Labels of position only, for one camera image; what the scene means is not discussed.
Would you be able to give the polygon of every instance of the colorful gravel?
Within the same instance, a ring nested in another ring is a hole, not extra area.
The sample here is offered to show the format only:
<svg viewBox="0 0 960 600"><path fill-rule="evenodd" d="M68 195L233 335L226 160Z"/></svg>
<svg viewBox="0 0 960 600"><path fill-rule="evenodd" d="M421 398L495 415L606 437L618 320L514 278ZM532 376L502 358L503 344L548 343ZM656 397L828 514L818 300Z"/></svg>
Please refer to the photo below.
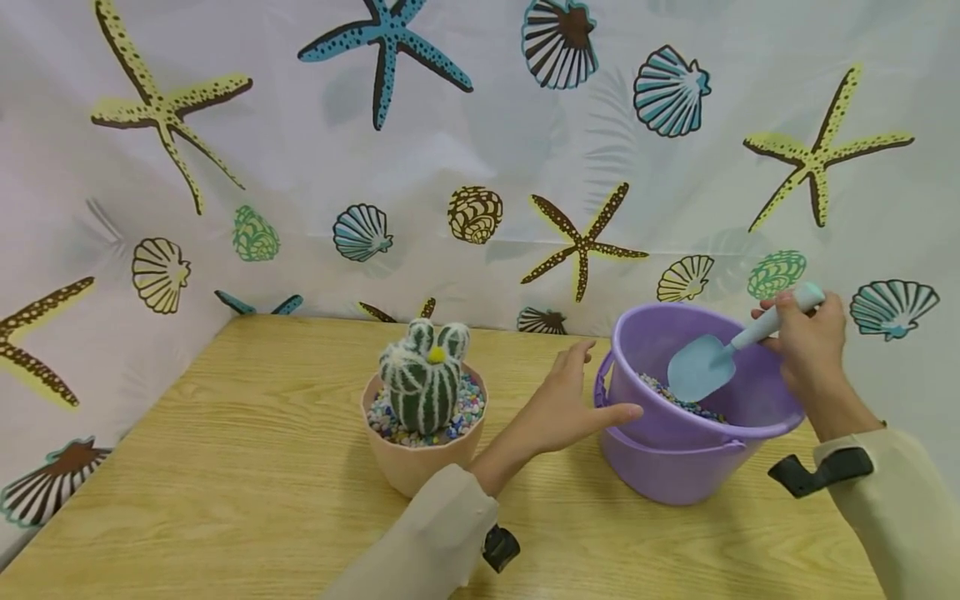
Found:
<svg viewBox="0 0 960 600"><path fill-rule="evenodd" d="M674 404L676 404L677 406L683 408L684 410L686 410L686 412L692 413L697 417L703 417L704 419L716 421L718 423L727 422L727 418L721 415L720 413L714 413L711 410L707 410L706 408L700 406L700 404L697 404L696 402L681 402L680 400L677 400L677 397L674 396L666 386L661 384L654 377L651 377L650 375L643 372L639 372L637 373L637 375L640 376L640 380L643 383L647 384L647 387L649 387L651 390L653 390L654 392L662 396L664 399L669 400Z"/></svg>
<svg viewBox="0 0 960 600"><path fill-rule="evenodd" d="M463 372L460 379L462 385L457 403L453 407L453 419L450 420L450 425L438 434L425 438L416 431L411 433L401 427L394 408L390 405L390 392L387 390L380 390L376 395L373 405L367 411L367 423L387 442L410 447L443 445L462 438L483 417L487 400L483 398L480 386L469 373Z"/></svg>

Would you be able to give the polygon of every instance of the artificial cactus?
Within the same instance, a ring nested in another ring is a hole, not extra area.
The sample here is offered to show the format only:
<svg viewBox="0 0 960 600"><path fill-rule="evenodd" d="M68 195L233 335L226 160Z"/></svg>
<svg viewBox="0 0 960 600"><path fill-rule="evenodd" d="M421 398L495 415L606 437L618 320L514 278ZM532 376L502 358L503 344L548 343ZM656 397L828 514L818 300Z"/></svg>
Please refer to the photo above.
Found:
<svg viewBox="0 0 960 600"><path fill-rule="evenodd" d="M445 325L434 336L428 319L414 319L406 337L380 354L380 378L404 429L431 436L450 423L469 342L464 324Z"/></svg>

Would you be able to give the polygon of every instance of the wooden table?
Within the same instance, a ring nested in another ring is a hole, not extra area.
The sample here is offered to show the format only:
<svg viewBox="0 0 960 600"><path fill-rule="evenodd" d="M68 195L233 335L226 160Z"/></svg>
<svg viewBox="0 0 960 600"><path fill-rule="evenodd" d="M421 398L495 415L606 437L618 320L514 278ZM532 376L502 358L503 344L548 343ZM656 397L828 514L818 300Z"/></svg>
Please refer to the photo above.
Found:
<svg viewBox="0 0 960 600"><path fill-rule="evenodd" d="M373 463L357 409L377 353L403 329L230 322L0 574L0 598L315 598L405 506ZM481 447L572 342L474 332L469 362L492 398ZM588 382L608 348L597 345ZM481 562L454 598L881 598L829 496L794 500L765 474L814 444L805 424L687 508L631 491L595 439L540 457L500 498L499 522L522 554L501 575Z"/></svg>

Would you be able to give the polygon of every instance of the toy shovel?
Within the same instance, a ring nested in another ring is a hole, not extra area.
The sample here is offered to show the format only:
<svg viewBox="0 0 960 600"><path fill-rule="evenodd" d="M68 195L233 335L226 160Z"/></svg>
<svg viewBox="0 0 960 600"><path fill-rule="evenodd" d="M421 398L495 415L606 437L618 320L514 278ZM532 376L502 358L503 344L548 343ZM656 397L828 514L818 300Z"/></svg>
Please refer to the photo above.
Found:
<svg viewBox="0 0 960 600"><path fill-rule="evenodd" d="M794 290L800 310L807 312L827 299L813 283ZM727 385L736 372L733 353L755 344L780 329L777 307L771 307L759 319L741 331L729 344L712 335L704 335L680 349L666 368L667 387L681 402L699 402Z"/></svg>

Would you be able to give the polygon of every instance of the pink flower pot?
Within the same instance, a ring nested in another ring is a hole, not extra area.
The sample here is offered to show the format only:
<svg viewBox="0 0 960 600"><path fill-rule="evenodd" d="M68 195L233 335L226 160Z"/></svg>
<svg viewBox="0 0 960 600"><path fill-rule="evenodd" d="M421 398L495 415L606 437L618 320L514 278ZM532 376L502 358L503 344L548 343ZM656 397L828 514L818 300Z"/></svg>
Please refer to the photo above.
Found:
<svg viewBox="0 0 960 600"><path fill-rule="evenodd" d="M490 396L487 394L487 387L480 373L466 363L463 367L464 371L476 381L486 406L483 416L473 424L467 434L449 444L412 448L387 442L380 437L379 433L373 431L367 423L367 412L373 405L377 392L383 389L380 375L375 374L371 377L367 383L367 389L360 397L360 417L363 419L363 428L370 440L376 465L380 467L380 472L387 479L387 483L408 498L414 497L423 484L440 469L452 463L467 468L473 460L473 453L476 452L477 444L480 443L480 437L483 435L483 424L487 419L487 410L490 408Z"/></svg>

